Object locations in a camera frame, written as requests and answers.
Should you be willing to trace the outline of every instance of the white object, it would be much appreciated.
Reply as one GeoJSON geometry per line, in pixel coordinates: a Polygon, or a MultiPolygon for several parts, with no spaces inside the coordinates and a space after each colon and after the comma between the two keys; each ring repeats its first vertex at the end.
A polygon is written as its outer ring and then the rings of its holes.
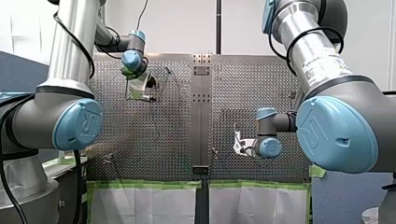
{"type": "Polygon", "coordinates": [[[196,189],[95,189],[91,223],[194,224],[196,189]]]}
{"type": "Polygon", "coordinates": [[[361,219],[364,224],[378,224],[378,208],[370,208],[363,212],[361,219]]]}
{"type": "Polygon", "coordinates": [[[256,139],[241,140],[241,132],[234,131],[233,150],[236,152],[236,154],[241,156],[255,156],[254,150],[252,149],[255,140],[256,139]]]}
{"type": "Polygon", "coordinates": [[[210,189],[210,224],[306,224],[307,190],[210,189]]]}

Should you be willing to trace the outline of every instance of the blue joint cap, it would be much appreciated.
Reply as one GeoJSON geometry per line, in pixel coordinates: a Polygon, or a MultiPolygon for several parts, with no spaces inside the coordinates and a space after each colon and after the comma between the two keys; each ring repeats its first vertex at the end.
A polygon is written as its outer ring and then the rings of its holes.
{"type": "Polygon", "coordinates": [[[260,120],[260,119],[267,119],[273,115],[276,115],[277,111],[275,108],[272,107],[265,107],[265,108],[260,108],[259,110],[257,110],[257,118],[256,120],[260,120]]]}
{"type": "Polygon", "coordinates": [[[260,144],[260,155],[264,158],[275,159],[282,153],[282,144],[276,138],[266,138],[260,144]]]}
{"type": "Polygon", "coordinates": [[[276,0],[266,0],[264,13],[262,14],[262,33],[271,34],[273,15],[276,7],[276,0]]]}
{"type": "Polygon", "coordinates": [[[52,132],[52,143],[58,150],[81,150],[99,134],[102,109],[92,99],[81,99],[66,108],[52,132]]]}
{"type": "Polygon", "coordinates": [[[142,63],[142,55],[135,49],[128,49],[121,56],[122,64],[129,70],[135,71],[140,67],[142,63]]]}
{"type": "Polygon", "coordinates": [[[140,39],[142,39],[143,42],[146,43],[146,35],[142,31],[132,30],[131,33],[129,33],[129,35],[135,35],[135,36],[139,37],[140,39]]]}
{"type": "Polygon", "coordinates": [[[370,171],[378,158],[375,134],[351,105],[329,96],[311,98],[297,113],[300,145],[314,164],[349,174],[370,171]]]}

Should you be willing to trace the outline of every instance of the metal pole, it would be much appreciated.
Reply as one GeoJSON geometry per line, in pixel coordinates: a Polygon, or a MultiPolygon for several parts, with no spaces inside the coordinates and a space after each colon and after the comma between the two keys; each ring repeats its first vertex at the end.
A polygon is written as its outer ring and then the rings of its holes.
{"type": "MultiPolygon", "coordinates": [[[[61,1],[59,5],[58,17],[91,55],[100,5],[100,0],[67,0],[61,1]]],[[[40,88],[58,87],[91,93],[88,88],[90,70],[84,53],[57,24],[48,79],[40,88]]]]}
{"type": "Polygon", "coordinates": [[[221,0],[217,0],[216,13],[216,54],[221,54],[221,0]]]}

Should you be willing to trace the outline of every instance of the pegboard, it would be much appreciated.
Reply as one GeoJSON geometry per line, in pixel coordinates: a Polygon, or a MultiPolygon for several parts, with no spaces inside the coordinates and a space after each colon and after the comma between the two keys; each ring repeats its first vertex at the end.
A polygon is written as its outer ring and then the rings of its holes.
{"type": "Polygon", "coordinates": [[[201,164],[210,166],[212,179],[308,181],[310,163],[294,133],[279,135],[284,151],[275,160],[233,151],[235,123],[242,138],[255,138],[258,108],[291,109],[298,83],[283,61],[267,56],[148,57],[157,80],[148,94],[157,103],[127,101],[120,61],[95,56],[91,86],[104,121],[88,151],[90,180],[191,180],[192,166],[201,164]]]}
{"type": "Polygon", "coordinates": [[[104,110],[101,133],[89,148],[88,178],[191,179],[191,55],[149,56],[157,102],[125,99],[120,61],[95,56],[91,87],[104,110]]]}
{"type": "Polygon", "coordinates": [[[243,157],[233,151],[235,124],[241,139],[255,138],[257,109],[274,107],[279,113],[291,110],[291,96],[298,89],[298,81],[285,63],[275,57],[215,55],[211,66],[211,178],[308,181],[310,163],[295,133],[279,135],[283,153],[274,160],[243,157]]]}

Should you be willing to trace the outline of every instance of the black cable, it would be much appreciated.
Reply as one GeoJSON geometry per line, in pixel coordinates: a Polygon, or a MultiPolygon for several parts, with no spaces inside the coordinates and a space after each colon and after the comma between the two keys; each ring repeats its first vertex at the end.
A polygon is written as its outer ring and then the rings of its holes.
{"type": "Polygon", "coordinates": [[[82,203],[82,167],[81,167],[81,157],[78,150],[73,151],[76,160],[76,170],[77,170],[77,198],[76,198],[76,210],[73,218],[73,224],[79,223],[79,214],[81,212],[82,203]]]}
{"type": "MultiPolygon", "coordinates": [[[[274,17],[275,17],[275,13],[276,13],[276,11],[274,10],[273,11],[273,15],[272,15],[273,20],[274,20],[274,17]]],[[[285,61],[287,60],[287,58],[285,56],[281,55],[279,52],[277,52],[277,50],[274,47],[274,44],[273,44],[273,41],[272,41],[272,25],[271,25],[270,33],[268,34],[268,43],[270,44],[270,48],[271,48],[272,52],[277,57],[279,57],[279,58],[281,58],[281,59],[283,59],[285,61]]]]}
{"type": "Polygon", "coordinates": [[[118,47],[119,43],[120,43],[120,34],[109,26],[107,26],[106,28],[108,30],[112,31],[114,34],[116,34],[116,39],[114,39],[114,36],[111,36],[110,43],[108,43],[106,45],[101,45],[101,44],[95,43],[95,45],[100,48],[112,48],[112,47],[116,47],[116,46],[118,47]]]}
{"type": "Polygon", "coordinates": [[[383,91],[384,95],[396,95],[396,91],[383,91]]]}
{"type": "Polygon", "coordinates": [[[148,2],[149,2],[149,0],[146,0],[145,6],[143,7],[142,12],[140,13],[139,20],[137,21],[136,30],[139,30],[140,20],[142,19],[142,16],[143,16],[143,14],[144,14],[145,11],[146,11],[146,7],[148,6],[148,2]]]}
{"type": "Polygon", "coordinates": [[[338,50],[338,53],[341,54],[343,52],[343,50],[344,50],[344,38],[343,38],[343,36],[340,34],[340,32],[338,32],[337,30],[333,29],[332,27],[321,26],[321,27],[313,28],[313,29],[310,29],[310,30],[307,30],[307,31],[304,31],[304,32],[300,33],[299,35],[297,35],[297,37],[295,37],[293,39],[293,41],[291,41],[291,43],[289,45],[289,48],[288,48],[288,53],[286,54],[286,62],[288,64],[288,68],[295,76],[297,76],[297,74],[294,71],[293,67],[291,66],[291,59],[290,59],[291,52],[292,52],[294,46],[297,44],[297,42],[301,38],[305,37],[306,35],[310,35],[312,32],[315,32],[315,31],[330,31],[330,32],[334,33],[340,39],[341,46],[340,46],[340,49],[338,50]]]}
{"type": "Polygon", "coordinates": [[[17,102],[15,105],[12,105],[0,118],[0,177],[1,177],[1,182],[3,184],[4,191],[6,192],[9,200],[12,202],[14,205],[15,210],[18,213],[18,216],[20,217],[21,223],[22,224],[28,224],[26,215],[23,212],[23,209],[21,208],[20,204],[18,201],[15,199],[14,195],[12,194],[11,189],[9,188],[7,178],[6,178],[6,173],[4,170],[4,160],[3,160],[3,146],[2,146],[2,139],[1,139],[1,131],[3,129],[3,125],[6,121],[6,118],[9,116],[9,114],[19,105],[22,105],[26,103],[27,101],[33,99],[35,97],[34,94],[28,94],[28,95],[23,95],[21,97],[13,97],[11,99],[8,99],[5,101],[5,104],[11,104],[14,102],[17,102]]]}
{"type": "Polygon", "coordinates": [[[61,19],[58,17],[58,12],[55,12],[53,14],[53,19],[58,22],[58,24],[73,38],[73,40],[76,42],[78,47],[81,49],[81,51],[84,53],[85,57],[88,60],[88,63],[91,65],[91,75],[90,79],[93,78],[95,74],[95,64],[93,62],[93,58],[91,57],[91,54],[87,51],[87,49],[84,47],[84,45],[78,40],[78,38],[67,29],[67,27],[64,25],[64,23],[61,21],[61,19]]]}
{"type": "Polygon", "coordinates": [[[102,47],[100,47],[99,45],[96,45],[96,47],[98,47],[98,48],[99,48],[103,53],[105,53],[108,57],[113,58],[113,59],[121,60],[120,57],[116,57],[116,56],[111,55],[110,53],[108,53],[108,52],[106,52],[104,49],[102,49],[102,47]]]}

